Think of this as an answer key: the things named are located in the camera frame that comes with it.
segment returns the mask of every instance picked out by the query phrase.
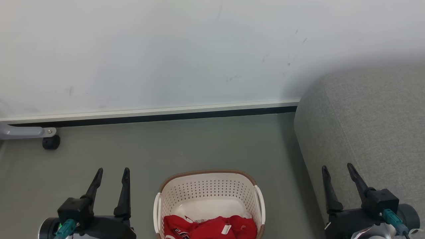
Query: white plastic basket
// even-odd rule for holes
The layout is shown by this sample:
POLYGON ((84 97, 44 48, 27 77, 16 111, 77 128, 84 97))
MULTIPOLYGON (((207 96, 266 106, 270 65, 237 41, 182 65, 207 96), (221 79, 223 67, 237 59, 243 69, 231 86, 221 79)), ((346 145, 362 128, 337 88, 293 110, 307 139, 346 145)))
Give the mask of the white plastic basket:
POLYGON ((266 207, 254 179, 240 171, 194 171, 168 178, 153 204, 153 225, 158 239, 164 238, 163 218, 187 216, 192 220, 252 215, 257 239, 264 233, 266 207))

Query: gray fabric upholstery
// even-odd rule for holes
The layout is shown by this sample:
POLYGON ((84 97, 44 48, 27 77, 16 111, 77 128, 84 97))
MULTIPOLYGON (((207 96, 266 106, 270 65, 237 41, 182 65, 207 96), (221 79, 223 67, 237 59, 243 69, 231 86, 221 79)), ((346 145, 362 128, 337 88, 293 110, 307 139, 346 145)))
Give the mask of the gray fabric upholstery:
POLYGON ((360 207, 347 163, 412 205, 425 228, 425 65, 327 75, 302 97, 295 132, 325 222, 321 167, 345 209, 360 207))

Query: gray floor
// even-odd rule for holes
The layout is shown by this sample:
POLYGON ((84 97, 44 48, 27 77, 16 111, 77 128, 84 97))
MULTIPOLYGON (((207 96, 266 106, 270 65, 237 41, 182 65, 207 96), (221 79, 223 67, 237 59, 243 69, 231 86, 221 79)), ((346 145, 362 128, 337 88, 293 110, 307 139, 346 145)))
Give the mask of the gray floor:
POLYGON ((324 238, 294 115, 61 128, 56 151, 43 150, 39 139, 7 141, 0 153, 2 238, 36 238, 42 221, 56 216, 66 198, 84 194, 100 167, 95 214, 113 214, 129 167, 131 223, 139 238, 155 238, 153 200, 160 184, 201 169, 238 169, 257 181, 266 204, 264 239, 324 238))

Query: cable connector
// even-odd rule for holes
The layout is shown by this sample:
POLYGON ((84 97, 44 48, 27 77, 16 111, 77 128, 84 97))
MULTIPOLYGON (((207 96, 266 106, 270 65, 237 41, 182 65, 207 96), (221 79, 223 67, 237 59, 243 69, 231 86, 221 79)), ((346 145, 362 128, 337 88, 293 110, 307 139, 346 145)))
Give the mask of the cable connector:
POLYGON ((409 234, 409 229, 403 224, 403 221, 393 211, 391 211, 391 209, 385 209, 382 214, 382 218, 384 218, 388 224, 391 224, 400 236, 409 234))
POLYGON ((73 219, 68 219, 56 232, 56 237, 54 239, 65 239, 69 235, 72 235, 75 229, 79 226, 79 223, 73 219))

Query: perforated basket wall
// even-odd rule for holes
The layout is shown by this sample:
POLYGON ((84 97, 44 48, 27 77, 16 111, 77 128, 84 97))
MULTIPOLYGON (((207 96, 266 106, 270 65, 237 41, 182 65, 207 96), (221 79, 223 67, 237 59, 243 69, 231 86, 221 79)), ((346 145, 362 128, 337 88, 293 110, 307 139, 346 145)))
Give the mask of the perforated basket wall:
POLYGON ((255 181, 251 176, 238 171, 190 172, 178 174, 167 179, 160 189, 159 231, 164 238, 163 218, 171 215, 176 207, 187 200, 231 197, 237 199, 246 212, 252 215, 261 238, 262 219, 255 181))

